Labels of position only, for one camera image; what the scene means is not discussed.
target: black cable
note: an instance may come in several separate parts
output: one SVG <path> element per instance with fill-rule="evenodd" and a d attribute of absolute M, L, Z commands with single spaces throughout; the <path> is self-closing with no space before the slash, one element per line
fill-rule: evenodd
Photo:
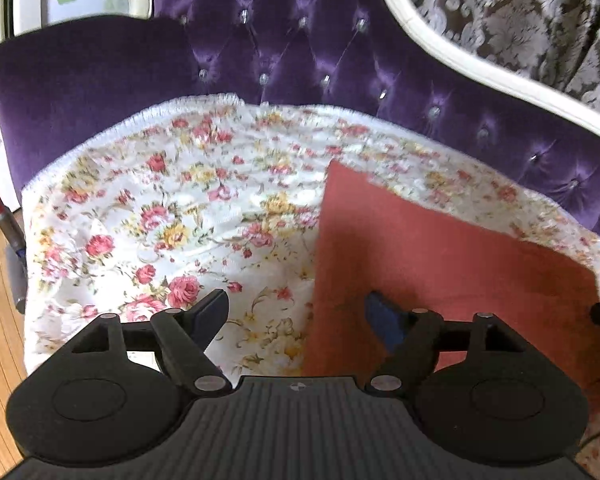
<path fill-rule="evenodd" d="M 585 441 L 580 444 L 580 451 L 582 451 L 583 449 L 585 449 L 589 444 L 591 444 L 594 440 L 597 440 L 600 438 L 600 431 L 597 433 L 594 433 L 593 435 L 591 435 L 589 438 L 585 439 Z"/>

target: red pole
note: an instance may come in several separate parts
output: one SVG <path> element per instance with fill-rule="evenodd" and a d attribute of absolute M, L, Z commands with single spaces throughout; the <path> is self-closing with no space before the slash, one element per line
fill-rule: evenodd
<path fill-rule="evenodd" d="M 2 199 L 0 198 L 0 230 L 4 237 L 7 238 L 9 245 L 13 251 L 18 255 L 20 262 L 26 268 L 27 261 L 25 258 L 25 241 L 24 233 L 18 225 L 13 213 L 10 209 L 4 206 Z"/>

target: tufted button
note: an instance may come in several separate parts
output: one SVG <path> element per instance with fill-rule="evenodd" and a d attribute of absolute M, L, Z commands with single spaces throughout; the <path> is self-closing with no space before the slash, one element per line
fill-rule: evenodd
<path fill-rule="evenodd" d="M 440 115 L 440 107 L 439 106 L 432 106 L 431 108 L 429 108 L 429 111 L 427 112 L 427 117 L 431 121 L 437 119 L 439 115 Z"/>
<path fill-rule="evenodd" d="M 359 20 L 357 20 L 356 30 L 358 32 L 362 32 L 364 34 L 368 28 L 369 28 L 369 24 L 367 23 L 367 21 L 364 18 L 360 18 Z"/>

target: floral fabric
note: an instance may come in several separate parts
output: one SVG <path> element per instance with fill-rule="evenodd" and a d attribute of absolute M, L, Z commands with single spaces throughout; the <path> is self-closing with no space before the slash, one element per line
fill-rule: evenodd
<path fill-rule="evenodd" d="M 413 0 L 471 54 L 600 112 L 600 0 Z"/>
<path fill-rule="evenodd" d="M 600 237 L 468 156 L 340 108 L 183 98 L 94 137 L 23 191 L 27 370 L 99 314 L 147 320 L 219 287 L 230 318 L 208 356 L 234 382 L 300 374 L 334 158 L 407 200 L 567 254 L 600 290 Z"/>

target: purple velvet upholstery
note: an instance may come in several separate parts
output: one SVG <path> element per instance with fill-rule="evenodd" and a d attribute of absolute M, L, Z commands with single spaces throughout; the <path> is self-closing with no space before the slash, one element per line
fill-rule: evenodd
<path fill-rule="evenodd" d="M 600 234 L 600 138 L 435 61 L 383 0 L 154 6 L 171 20 L 91 18 L 0 45 L 0 124 L 16 186 L 147 105 L 236 92 L 401 124 L 544 193 Z"/>

